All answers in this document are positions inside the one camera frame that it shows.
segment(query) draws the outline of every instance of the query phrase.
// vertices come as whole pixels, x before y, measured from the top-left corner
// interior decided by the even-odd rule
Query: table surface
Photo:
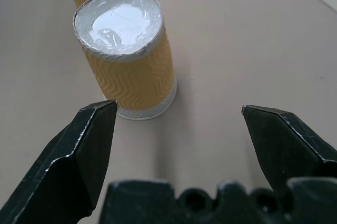
[[[162,116],[117,118],[109,181],[161,178],[179,194],[266,186],[241,106],[292,111],[337,148],[337,15],[319,0],[159,0],[179,89]],[[0,0],[0,206],[76,112],[103,99],[72,0]],[[80,223],[95,223],[97,210]]]

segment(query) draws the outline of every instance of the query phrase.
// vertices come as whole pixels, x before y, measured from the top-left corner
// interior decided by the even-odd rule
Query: beige table
[[[179,91],[161,117],[118,118],[109,181],[163,178],[215,194],[265,186],[243,104],[290,110],[337,147],[337,15],[318,0],[160,0]],[[72,30],[72,0],[0,0],[0,205],[102,94]],[[100,210],[80,223],[95,223]]]

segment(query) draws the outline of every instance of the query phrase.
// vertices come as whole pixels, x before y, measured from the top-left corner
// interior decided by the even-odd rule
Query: screw hole
[[[256,203],[258,207],[266,213],[273,213],[278,210],[277,200],[271,195],[257,195]]]
[[[179,202],[193,213],[200,213],[212,209],[212,200],[203,190],[190,189],[179,197]]]

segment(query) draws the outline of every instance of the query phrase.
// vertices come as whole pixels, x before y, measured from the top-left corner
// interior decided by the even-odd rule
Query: metal jaw
[[[0,223],[77,223],[95,209],[110,156],[117,105],[81,109],[44,149],[0,211]],[[211,199],[189,189],[178,199],[164,181],[111,183],[100,224],[337,223],[337,151],[296,115],[257,106],[242,110],[273,191],[247,194],[221,184]]]
[[[115,101],[81,109],[34,162],[0,223],[77,223],[95,209],[108,167]]]

